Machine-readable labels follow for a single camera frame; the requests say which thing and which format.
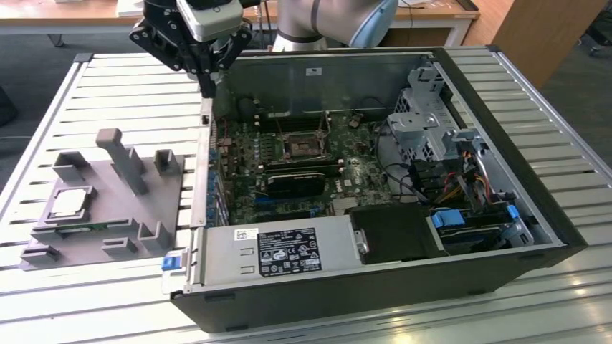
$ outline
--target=warning label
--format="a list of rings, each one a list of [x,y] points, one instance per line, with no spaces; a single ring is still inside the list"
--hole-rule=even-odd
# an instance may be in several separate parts
[[[262,277],[322,269],[314,228],[258,233],[257,246]]]

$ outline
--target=wooden cabinet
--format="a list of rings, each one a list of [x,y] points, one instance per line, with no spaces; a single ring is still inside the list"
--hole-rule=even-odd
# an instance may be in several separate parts
[[[471,0],[463,45],[494,44],[535,87],[550,78],[606,0]]]

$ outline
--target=slotted metal surface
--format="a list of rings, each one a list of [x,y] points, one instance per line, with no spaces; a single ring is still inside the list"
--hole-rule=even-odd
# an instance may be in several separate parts
[[[158,259],[19,271],[14,266],[51,189],[49,166],[57,152],[78,148],[86,159],[106,159],[93,145],[94,133],[105,127],[125,132],[125,144],[134,145],[138,156],[151,156],[158,148],[187,155],[174,246],[189,242],[199,113],[194,83],[147,54],[98,54],[89,64],[73,65],[25,152],[30,159],[18,164],[23,173],[11,177],[0,197],[0,211],[7,205],[0,220],[1,342],[610,342],[609,169],[530,92],[503,56],[483,48],[447,53],[578,226],[590,244],[586,250],[491,294],[230,335],[202,333],[170,305],[159,291]]]

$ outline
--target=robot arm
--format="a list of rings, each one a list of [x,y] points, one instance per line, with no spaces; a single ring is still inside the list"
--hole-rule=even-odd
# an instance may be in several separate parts
[[[130,40],[171,70],[193,74],[201,97],[213,98],[213,73],[226,70],[250,41],[242,9],[259,0],[143,0],[143,18]],[[214,51],[218,37],[229,40]]]
[[[213,98],[213,75],[226,70],[250,41],[242,9],[261,0],[143,0],[131,41],[170,69],[193,74],[201,97]],[[326,36],[349,47],[374,47],[389,28],[397,0],[281,0],[274,50],[323,49]],[[218,51],[217,38],[229,37]]]
[[[374,47],[395,10],[397,0],[281,0],[274,51],[323,49],[323,37],[351,48]]]

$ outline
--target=circuit board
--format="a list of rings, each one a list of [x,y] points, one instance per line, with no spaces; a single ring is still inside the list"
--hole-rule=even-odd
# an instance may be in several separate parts
[[[350,112],[326,114],[323,130],[298,132],[283,131],[277,122],[273,133],[262,133],[257,123],[219,122],[219,169],[229,224],[341,215],[343,209],[334,209],[333,204],[338,207],[342,200],[354,206],[391,202],[373,156],[378,123],[358,123],[353,117]],[[334,176],[323,178],[322,192],[314,196],[270,198],[261,188],[269,177],[261,171],[262,164],[317,159],[331,160],[337,169]]]

